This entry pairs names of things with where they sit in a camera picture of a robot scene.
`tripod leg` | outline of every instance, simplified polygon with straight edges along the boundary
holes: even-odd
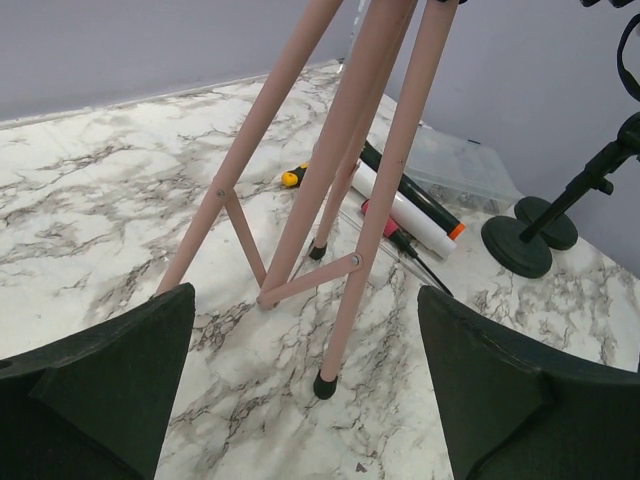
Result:
[[[445,3],[427,0],[369,210],[356,246],[356,252],[362,256],[362,267],[347,278],[326,357],[314,383],[314,391],[321,399],[330,398],[335,392],[347,340],[457,7],[457,0]]]
[[[389,50],[412,4],[413,0],[372,0],[261,293],[288,280],[373,90],[374,72],[383,67],[386,55],[380,52]]]
[[[347,193],[349,192],[349,188],[351,187],[351,180],[353,179],[353,173],[355,172],[356,164],[358,162],[358,158],[360,157],[360,152],[362,151],[364,142],[367,139],[367,134],[371,129],[373,119],[378,112],[380,100],[382,99],[384,90],[387,87],[389,76],[391,75],[391,71],[393,70],[393,66],[395,65],[396,58],[398,57],[398,52],[400,52],[400,47],[402,47],[402,41],[404,40],[404,37],[407,33],[407,29],[409,28],[409,23],[411,23],[411,17],[413,16],[415,6],[416,2],[414,2],[413,8],[405,19],[405,25],[398,34],[398,37],[395,40],[395,44],[393,45],[393,48],[391,49],[389,55],[387,56],[387,59],[385,60],[383,68],[378,74],[375,87],[371,92],[371,95],[369,96],[366,108],[362,112],[362,116],[360,117],[358,126],[356,127],[353,137],[351,138],[351,143],[349,143],[347,153],[342,158],[340,166],[338,167],[338,173],[336,173],[336,178],[333,181],[333,185],[331,186],[329,198],[327,200],[327,204],[324,207],[324,211],[322,212],[320,225],[318,226],[318,232],[316,233],[316,237],[313,241],[313,252],[318,252],[316,256],[313,257],[316,260],[319,260],[321,256],[324,255],[327,246],[327,240],[329,238],[329,232],[331,231],[331,227],[336,220],[336,216],[338,215],[338,211],[340,210],[340,205],[342,205],[342,201],[344,200],[344,197],[347,195]]]
[[[189,225],[156,294],[171,290],[186,273],[213,222],[225,196],[234,188],[267,128],[293,87],[311,53],[327,30],[343,0],[311,0],[291,38],[280,54],[260,94],[251,107],[218,173]]]

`screwdriver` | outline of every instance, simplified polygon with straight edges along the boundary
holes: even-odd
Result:
[[[360,207],[362,213],[366,215],[367,210],[369,209],[369,200],[366,200],[362,207]],[[387,219],[387,224],[384,227],[384,236],[388,238],[391,243],[393,243],[398,250],[408,255],[410,258],[418,262],[418,264],[429,274],[429,276],[440,286],[443,292],[447,295],[453,297],[453,293],[451,290],[447,288],[447,286],[438,278],[438,276],[429,268],[429,266],[424,263],[424,261],[418,255],[415,248],[411,246],[411,242],[409,238],[402,233],[400,226],[393,220],[393,218],[389,217]]]
[[[307,168],[309,168],[309,164],[303,163],[293,170],[284,172],[281,178],[282,184],[287,188],[299,187],[304,178],[304,174],[307,172]]]

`clear plastic box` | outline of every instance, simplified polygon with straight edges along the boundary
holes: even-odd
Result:
[[[405,175],[442,203],[503,213],[522,195],[492,148],[418,127]]]

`marble table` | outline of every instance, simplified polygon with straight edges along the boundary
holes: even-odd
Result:
[[[295,197],[279,176],[308,159],[338,68],[304,72],[238,186],[266,260]],[[153,293],[261,84],[0,131],[0,358]],[[385,98],[380,107],[370,138],[378,146],[394,106]],[[358,203],[355,193],[345,202],[326,261],[352,251]],[[554,254],[543,279],[516,277],[481,243],[488,217],[457,213],[468,228],[454,254],[447,262],[424,255],[459,300],[555,348],[637,368],[633,275],[580,240]],[[311,384],[343,281],[261,311],[224,214],[186,280],[198,313],[158,479],[452,478],[417,321],[424,280],[405,261],[378,255],[338,391],[326,402]]]

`red screwdriver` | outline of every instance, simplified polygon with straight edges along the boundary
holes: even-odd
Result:
[[[362,210],[362,213],[366,215],[367,210],[369,209],[369,200],[366,200],[362,204],[362,207],[360,207],[360,209]],[[427,266],[427,264],[424,263],[424,261],[420,258],[420,255],[418,255],[418,252],[416,252],[415,248],[411,246],[409,238],[404,233],[402,233],[400,225],[398,225],[391,217],[387,219],[387,224],[384,227],[384,236],[385,238],[388,238],[398,250],[407,254],[413,260],[418,262],[418,264],[425,270],[425,272],[427,272],[429,276],[440,286],[442,291],[453,297],[453,293],[451,293],[451,290],[449,290],[447,286],[442,282],[442,280],[440,280],[438,276],[433,273],[433,270],[431,270]]]

